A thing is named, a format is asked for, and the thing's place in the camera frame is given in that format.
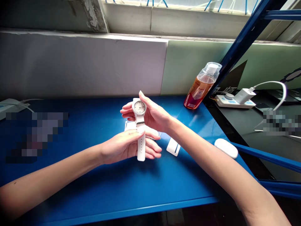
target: person's right hand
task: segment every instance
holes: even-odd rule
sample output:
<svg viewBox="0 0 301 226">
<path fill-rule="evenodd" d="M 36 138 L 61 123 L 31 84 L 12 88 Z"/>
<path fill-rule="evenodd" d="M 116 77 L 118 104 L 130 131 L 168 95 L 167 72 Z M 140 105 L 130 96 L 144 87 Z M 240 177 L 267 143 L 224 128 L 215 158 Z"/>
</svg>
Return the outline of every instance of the person's right hand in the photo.
<svg viewBox="0 0 301 226">
<path fill-rule="evenodd" d="M 140 100 L 146 104 L 147 109 L 144 115 L 144 121 L 147 126 L 160 132 L 166 132 L 171 119 L 161 106 L 146 97 L 141 91 L 139 92 Z M 120 110 L 122 117 L 128 118 L 129 121 L 135 121 L 135 115 L 132 109 L 132 102 L 127 103 Z"/>
</svg>

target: watch face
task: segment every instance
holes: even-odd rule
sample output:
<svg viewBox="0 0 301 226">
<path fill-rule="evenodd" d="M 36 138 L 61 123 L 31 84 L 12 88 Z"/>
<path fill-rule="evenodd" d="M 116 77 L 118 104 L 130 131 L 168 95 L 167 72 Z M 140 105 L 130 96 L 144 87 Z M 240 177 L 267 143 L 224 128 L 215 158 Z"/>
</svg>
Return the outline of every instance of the watch face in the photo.
<svg viewBox="0 0 301 226">
<path fill-rule="evenodd" d="M 145 104 L 141 101 L 137 101 L 134 104 L 134 110 L 136 113 L 141 114 L 145 111 Z"/>
</svg>

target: blue tabletop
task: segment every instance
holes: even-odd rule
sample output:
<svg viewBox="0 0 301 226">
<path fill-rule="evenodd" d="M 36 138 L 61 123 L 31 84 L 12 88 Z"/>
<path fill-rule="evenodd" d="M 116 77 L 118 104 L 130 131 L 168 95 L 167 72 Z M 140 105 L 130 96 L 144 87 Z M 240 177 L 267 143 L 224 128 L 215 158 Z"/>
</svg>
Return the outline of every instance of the blue tabletop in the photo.
<svg viewBox="0 0 301 226">
<path fill-rule="evenodd" d="M 183 106 L 184 96 L 153 97 L 173 117 L 183 122 L 210 143 L 227 140 L 207 108 Z M 59 128 L 53 142 L 48 142 L 43 156 L 27 164 L 6 164 L 7 150 L 34 126 L 28 110 L 17 114 L 22 121 L 0 121 L 2 172 L 1 184 L 39 170 L 90 146 L 102 143 L 124 130 L 122 106 L 132 98 L 101 98 L 31 101 L 35 112 L 68 112 L 68 121 Z M 75 225 L 145 213 L 152 213 L 218 202 L 227 196 L 182 148 L 177 157 L 166 151 L 170 137 L 162 133 L 158 141 L 160 159 L 145 162 L 137 158 L 102 165 L 85 174 L 19 218 L 28 225 Z M 236 161 L 251 175 L 240 156 Z"/>
</svg>

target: wrist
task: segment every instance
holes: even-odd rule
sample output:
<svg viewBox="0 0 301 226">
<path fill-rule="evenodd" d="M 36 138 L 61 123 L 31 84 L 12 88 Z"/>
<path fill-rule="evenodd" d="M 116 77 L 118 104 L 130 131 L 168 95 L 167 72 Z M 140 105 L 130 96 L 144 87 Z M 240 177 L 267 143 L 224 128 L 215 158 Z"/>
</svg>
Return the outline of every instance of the wrist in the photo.
<svg viewBox="0 0 301 226">
<path fill-rule="evenodd" d="M 167 127 L 166 127 L 165 133 L 167 133 L 169 136 L 171 136 L 178 123 L 180 123 L 179 120 L 177 120 L 176 118 L 170 116 L 168 121 L 167 121 Z"/>
<path fill-rule="evenodd" d="M 97 144 L 85 150 L 90 160 L 90 164 L 98 167 L 103 164 L 102 144 Z"/>
</svg>

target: watch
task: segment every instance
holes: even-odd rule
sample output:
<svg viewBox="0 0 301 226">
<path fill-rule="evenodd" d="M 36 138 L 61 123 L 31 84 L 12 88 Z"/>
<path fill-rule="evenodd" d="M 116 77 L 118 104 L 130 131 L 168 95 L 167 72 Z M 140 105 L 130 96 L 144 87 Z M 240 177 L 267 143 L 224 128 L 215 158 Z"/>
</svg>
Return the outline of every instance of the watch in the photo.
<svg viewBox="0 0 301 226">
<path fill-rule="evenodd" d="M 143 103 L 140 98 L 134 98 L 132 103 L 132 109 L 135 114 L 135 122 L 137 131 L 144 131 L 145 130 L 145 123 L 144 123 L 144 115 L 146 112 L 146 104 Z M 138 140 L 138 152 L 137 152 L 137 159 L 138 161 L 145 160 L 145 134 Z"/>
</svg>

